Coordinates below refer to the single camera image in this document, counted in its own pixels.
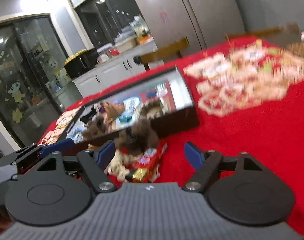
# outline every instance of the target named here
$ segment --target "open box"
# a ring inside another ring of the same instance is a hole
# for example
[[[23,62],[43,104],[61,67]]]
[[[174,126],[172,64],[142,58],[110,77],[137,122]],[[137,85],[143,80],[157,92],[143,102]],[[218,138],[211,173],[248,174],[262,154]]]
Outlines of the open box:
[[[155,75],[148,76],[137,82],[129,84],[119,90],[97,98],[82,106],[71,120],[58,141],[71,138],[77,146],[74,152],[86,149],[88,144],[101,146],[107,140],[118,137],[122,129],[131,127],[138,118],[142,117],[144,104],[150,98],[157,98],[163,106],[162,115],[151,119],[151,126],[159,138],[188,130],[199,125],[193,98],[185,81],[176,66]],[[113,129],[100,137],[85,141],[82,131],[86,125],[80,118],[91,112],[92,107],[101,102],[124,103],[125,111],[115,120]]]

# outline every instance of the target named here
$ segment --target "gold wrapped candy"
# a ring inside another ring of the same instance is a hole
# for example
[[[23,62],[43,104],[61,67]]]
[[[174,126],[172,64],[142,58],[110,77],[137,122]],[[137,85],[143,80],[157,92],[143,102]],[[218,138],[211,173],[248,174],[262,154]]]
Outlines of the gold wrapped candy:
[[[148,172],[149,170],[147,168],[138,168],[132,175],[133,182],[143,182]]]

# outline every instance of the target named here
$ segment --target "kitchen cabinet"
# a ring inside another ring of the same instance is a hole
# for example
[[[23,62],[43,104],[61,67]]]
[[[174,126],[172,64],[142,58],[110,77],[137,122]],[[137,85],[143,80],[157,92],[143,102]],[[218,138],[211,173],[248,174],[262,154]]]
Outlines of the kitchen cabinet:
[[[126,54],[126,62],[129,65],[129,68],[130,68],[133,76],[138,75],[142,72],[145,72],[144,65],[143,64],[135,64],[134,60],[133,60],[133,57],[144,55],[144,54],[156,51],[156,50],[157,50],[157,46],[156,46],[155,42],[151,41],[147,44],[137,46],[132,51],[130,51],[129,53]],[[163,60],[160,60],[160,61],[157,61],[157,62],[149,63],[149,67],[150,67],[150,69],[152,69],[152,68],[156,68],[156,67],[158,67],[160,65],[163,65],[163,64],[164,64]]]
[[[143,64],[135,64],[133,57],[147,54],[153,50],[157,50],[154,41],[137,46],[115,59],[97,65],[96,68],[73,80],[73,82],[83,97],[98,93],[111,85],[145,72]],[[161,60],[150,63],[149,67],[152,69],[162,64]]]
[[[108,87],[95,69],[85,73],[73,82],[83,97],[96,94]]]
[[[107,87],[133,76],[126,58],[123,57],[96,68],[96,71]]]

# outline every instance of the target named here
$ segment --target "brown fur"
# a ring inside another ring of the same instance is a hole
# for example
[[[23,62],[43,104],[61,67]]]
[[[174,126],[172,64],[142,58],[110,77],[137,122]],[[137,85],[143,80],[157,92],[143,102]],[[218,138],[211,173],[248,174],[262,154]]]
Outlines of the brown fur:
[[[126,149],[133,156],[142,154],[148,148],[156,148],[159,137],[151,128],[148,119],[140,119],[132,127],[119,132],[119,137],[114,140],[117,149]]]
[[[103,121],[104,118],[101,115],[97,115],[92,121],[89,121],[87,129],[82,132],[83,139],[88,141],[105,134],[107,127]]]

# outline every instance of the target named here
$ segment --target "gray ribbed plate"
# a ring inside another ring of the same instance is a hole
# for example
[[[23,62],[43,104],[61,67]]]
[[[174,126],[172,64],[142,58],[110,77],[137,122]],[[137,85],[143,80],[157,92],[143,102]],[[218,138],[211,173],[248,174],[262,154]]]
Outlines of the gray ribbed plate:
[[[116,192],[100,194],[78,218],[54,227],[15,223],[1,240],[297,240],[286,223],[251,228],[221,218],[199,193],[176,183],[125,183]]]

